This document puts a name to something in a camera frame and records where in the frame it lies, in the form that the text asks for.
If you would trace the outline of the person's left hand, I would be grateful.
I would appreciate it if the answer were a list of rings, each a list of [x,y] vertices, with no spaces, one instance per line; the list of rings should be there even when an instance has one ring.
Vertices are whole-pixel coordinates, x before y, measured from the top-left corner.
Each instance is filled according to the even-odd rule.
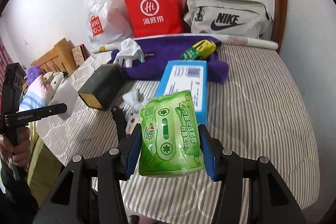
[[[30,130],[27,127],[17,129],[19,143],[13,146],[9,139],[1,135],[1,159],[8,165],[9,154],[13,155],[13,163],[26,167],[30,162]]]

